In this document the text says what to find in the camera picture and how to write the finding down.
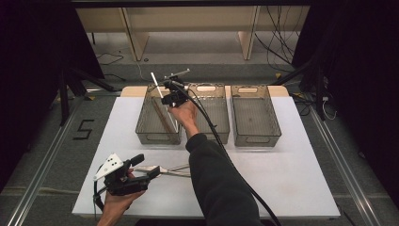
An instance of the clear plastic bin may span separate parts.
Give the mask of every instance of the clear plastic bin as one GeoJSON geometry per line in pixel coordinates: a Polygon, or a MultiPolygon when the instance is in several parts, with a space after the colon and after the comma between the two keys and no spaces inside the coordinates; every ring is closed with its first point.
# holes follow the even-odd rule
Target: clear plastic bin
{"type": "MultiPolygon", "coordinates": [[[[190,83],[188,89],[191,90],[188,91],[188,94],[192,96],[194,100],[196,100],[196,98],[193,92],[197,95],[203,108],[208,113],[212,124],[215,126],[220,140],[222,143],[226,144],[229,139],[230,124],[224,84],[190,83]]],[[[215,136],[208,122],[200,112],[197,114],[197,126],[208,139],[215,140],[215,136]]]]}
{"type": "Polygon", "coordinates": [[[274,147],[281,136],[267,85],[231,86],[231,114],[237,147],[274,147]]]}
{"type": "MultiPolygon", "coordinates": [[[[169,94],[168,89],[160,89],[162,95],[169,94]]],[[[136,133],[142,144],[181,143],[181,126],[168,114],[167,107],[162,105],[156,86],[148,85],[136,126],[136,133]]]]}

